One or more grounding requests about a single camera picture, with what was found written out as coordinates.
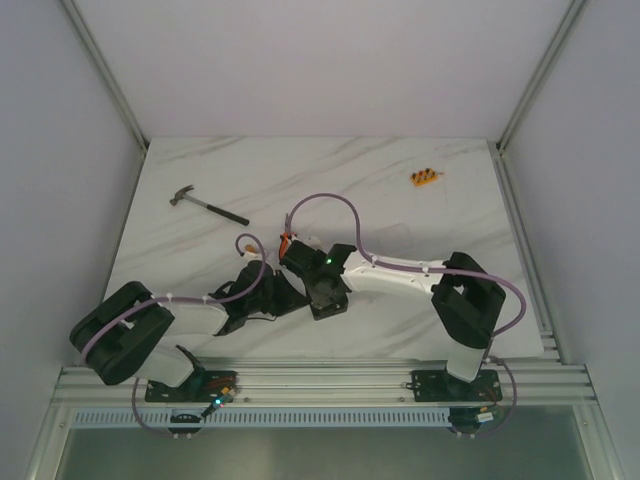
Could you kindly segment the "black fuse box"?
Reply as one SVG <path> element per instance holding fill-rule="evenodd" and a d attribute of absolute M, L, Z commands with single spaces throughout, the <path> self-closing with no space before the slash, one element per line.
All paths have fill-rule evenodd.
<path fill-rule="evenodd" d="M 348 306 L 349 300 L 346 295 L 310 303 L 311 313 L 315 321 L 342 314 L 347 311 Z"/>

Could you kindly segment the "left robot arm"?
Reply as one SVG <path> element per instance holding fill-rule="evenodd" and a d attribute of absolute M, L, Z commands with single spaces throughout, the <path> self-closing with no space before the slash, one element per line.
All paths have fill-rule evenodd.
<path fill-rule="evenodd" d="M 141 282 L 130 281 L 80 320 L 69 341 L 107 386 L 142 377 L 192 402 L 205 386 L 195 358 L 201 344 L 249 320 L 273 321 L 308 305 L 281 271 L 252 260 L 236 279 L 200 298 L 156 298 Z"/>

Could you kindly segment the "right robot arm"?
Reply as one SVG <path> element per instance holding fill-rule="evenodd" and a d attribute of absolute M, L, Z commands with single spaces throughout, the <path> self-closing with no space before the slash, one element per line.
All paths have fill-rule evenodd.
<path fill-rule="evenodd" d="M 279 261 L 302 281 L 316 320 L 345 312 L 351 293 L 430 302 L 452 340 L 444 390 L 464 399 L 478 387 L 506 293 L 469 255 L 455 252 L 446 261 L 401 261 L 367 256 L 347 244 L 335 244 L 325 253 L 293 240 L 281 250 Z"/>

